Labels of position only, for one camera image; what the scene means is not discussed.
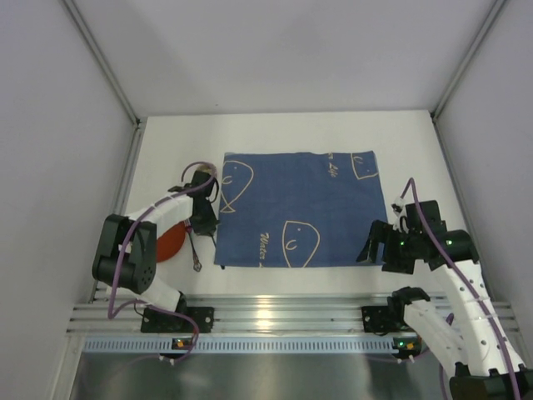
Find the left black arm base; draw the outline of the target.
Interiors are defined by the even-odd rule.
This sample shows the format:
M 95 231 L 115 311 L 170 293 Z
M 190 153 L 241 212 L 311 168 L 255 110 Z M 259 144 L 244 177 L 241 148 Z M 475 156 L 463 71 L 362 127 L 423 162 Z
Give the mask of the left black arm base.
M 185 315 L 199 328 L 199 333 L 210 333 L 214 323 L 213 307 L 189 307 Z M 176 317 L 147 308 L 143 312 L 142 333 L 192 333 L 193 325 L 183 317 Z

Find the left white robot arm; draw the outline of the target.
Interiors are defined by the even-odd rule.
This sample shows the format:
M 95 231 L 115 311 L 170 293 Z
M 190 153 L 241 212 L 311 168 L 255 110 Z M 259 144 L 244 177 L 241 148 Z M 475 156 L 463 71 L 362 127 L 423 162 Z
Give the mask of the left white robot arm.
M 170 188 L 159 200 L 128 215 L 111 214 L 104 220 L 92 264 L 92 276 L 111 288 L 108 317 L 115 307 L 117 290 L 123 288 L 159 312 L 183 314 L 185 295 L 165 283 L 157 271 L 157 242 L 184 223 L 198 236 L 212 236 L 218 220 L 211 196 L 219 192 L 216 169 L 201 164 L 192 180 Z

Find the iridescent metal fork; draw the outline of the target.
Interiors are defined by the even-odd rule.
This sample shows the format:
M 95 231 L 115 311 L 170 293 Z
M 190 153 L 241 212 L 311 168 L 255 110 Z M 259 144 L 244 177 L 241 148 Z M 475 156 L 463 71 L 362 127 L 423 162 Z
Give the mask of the iridescent metal fork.
M 192 251 L 193 270 L 199 273 L 202 270 L 202 263 L 198 257 L 197 250 L 195 248 L 192 225 L 189 222 L 185 222 L 185 228 Z

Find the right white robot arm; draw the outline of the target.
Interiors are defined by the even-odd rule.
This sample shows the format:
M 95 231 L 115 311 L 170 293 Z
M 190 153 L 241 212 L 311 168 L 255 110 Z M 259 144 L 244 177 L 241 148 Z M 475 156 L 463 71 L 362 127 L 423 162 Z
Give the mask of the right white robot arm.
M 422 261 L 444 290 L 452 318 L 442 317 L 422 288 L 395 290 L 384 306 L 365 306 L 365 332 L 411 330 L 426 344 L 449 380 L 454 399 L 527 399 L 532 370 L 506 336 L 486 290 L 468 232 L 450 231 L 437 201 L 393 204 L 394 223 L 375 220 L 357 260 L 381 260 L 382 271 L 412 275 Z

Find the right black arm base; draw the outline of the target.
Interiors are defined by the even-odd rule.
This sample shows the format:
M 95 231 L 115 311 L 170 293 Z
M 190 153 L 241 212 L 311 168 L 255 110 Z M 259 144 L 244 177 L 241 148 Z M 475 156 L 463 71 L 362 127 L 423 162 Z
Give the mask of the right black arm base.
M 404 320 L 403 307 L 364 306 L 361 318 L 365 333 L 385 336 L 392 333 L 414 333 Z

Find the blue cloth placemat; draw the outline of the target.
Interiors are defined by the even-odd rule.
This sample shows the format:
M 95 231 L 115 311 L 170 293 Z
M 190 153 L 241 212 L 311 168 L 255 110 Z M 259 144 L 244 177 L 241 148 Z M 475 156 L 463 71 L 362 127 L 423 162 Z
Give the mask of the blue cloth placemat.
M 228 153 L 215 262 L 240 268 L 360 265 L 371 224 L 387 219 L 369 152 Z

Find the red plate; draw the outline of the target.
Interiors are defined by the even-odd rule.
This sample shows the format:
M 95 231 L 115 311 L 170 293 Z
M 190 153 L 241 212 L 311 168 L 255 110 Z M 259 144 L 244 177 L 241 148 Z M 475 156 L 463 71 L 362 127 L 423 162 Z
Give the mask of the red plate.
M 181 250 L 187 235 L 186 227 L 180 222 L 164 232 L 157 240 L 157 263 L 164 263 Z

